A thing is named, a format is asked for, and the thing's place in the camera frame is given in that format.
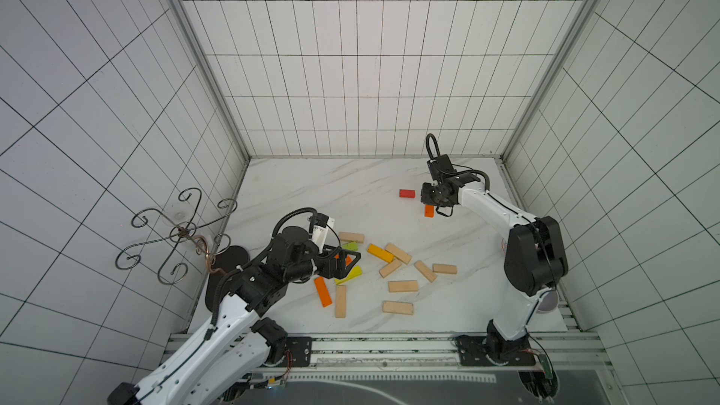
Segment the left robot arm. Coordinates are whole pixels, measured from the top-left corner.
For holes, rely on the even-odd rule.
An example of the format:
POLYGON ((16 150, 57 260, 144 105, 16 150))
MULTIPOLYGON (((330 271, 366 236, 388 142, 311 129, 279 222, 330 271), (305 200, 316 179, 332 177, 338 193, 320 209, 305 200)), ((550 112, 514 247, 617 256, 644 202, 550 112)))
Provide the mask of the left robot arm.
POLYGON ((110 404, 210 404, 261 365, 281 363, 287 332, 266 313, 290 284, 315 275, 344 279, 361 255, 326 245, 331 226, 275 230, 268 246, 228 274, 228 294, 213 300, 210 318, 138 384, 122 382, 110 404))

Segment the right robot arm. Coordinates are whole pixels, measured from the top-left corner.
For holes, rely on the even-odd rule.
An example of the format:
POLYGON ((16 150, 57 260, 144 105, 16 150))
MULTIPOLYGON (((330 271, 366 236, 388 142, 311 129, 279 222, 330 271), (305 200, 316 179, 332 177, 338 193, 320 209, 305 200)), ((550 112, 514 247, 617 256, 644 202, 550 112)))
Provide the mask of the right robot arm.
POLYGON ((425 183, 421 202, 437 210, 462 206, 504 238, 504 273, 509 287, 498 313, 487 325, 482 348, 490 363, 510 363, 530 348, 528 324, 542 299, 568 272, 559 223, 553 217, 536 217, 522 211, 455 177, 435 185, 425 183))

